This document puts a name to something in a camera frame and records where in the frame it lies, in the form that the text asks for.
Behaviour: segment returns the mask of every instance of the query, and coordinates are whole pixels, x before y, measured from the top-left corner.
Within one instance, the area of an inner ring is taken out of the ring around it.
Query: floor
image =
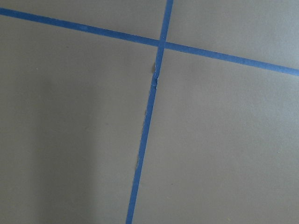
[[[295,0],[3,0],[0,222],[297,224]]]

